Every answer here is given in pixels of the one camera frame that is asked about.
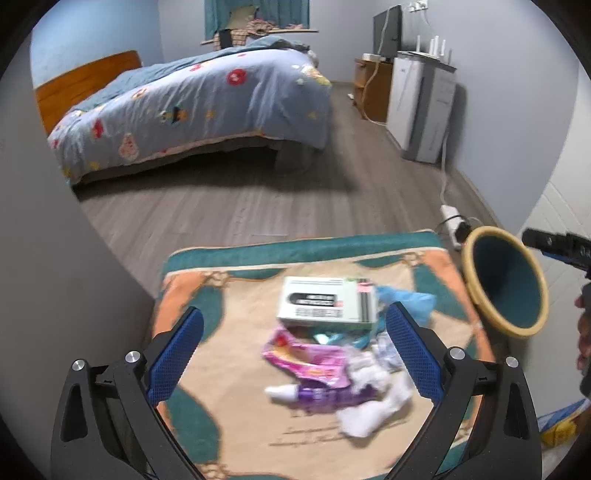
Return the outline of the right human hand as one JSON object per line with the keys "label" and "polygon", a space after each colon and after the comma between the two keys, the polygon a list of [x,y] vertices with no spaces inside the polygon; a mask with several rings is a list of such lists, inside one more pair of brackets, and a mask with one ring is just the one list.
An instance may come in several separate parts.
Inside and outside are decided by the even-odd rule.
{"label": "right human hand", "polygon": [[591,326],[590,313],[587,311],[586,303],[583,296],[579,296],[575,301],[575,306],[583,311],[581,314],[577,329],[579,332],[578,349],[579,356],[577,359],[577,369],[583,371],[587,361],[590,359],[591,353]]}

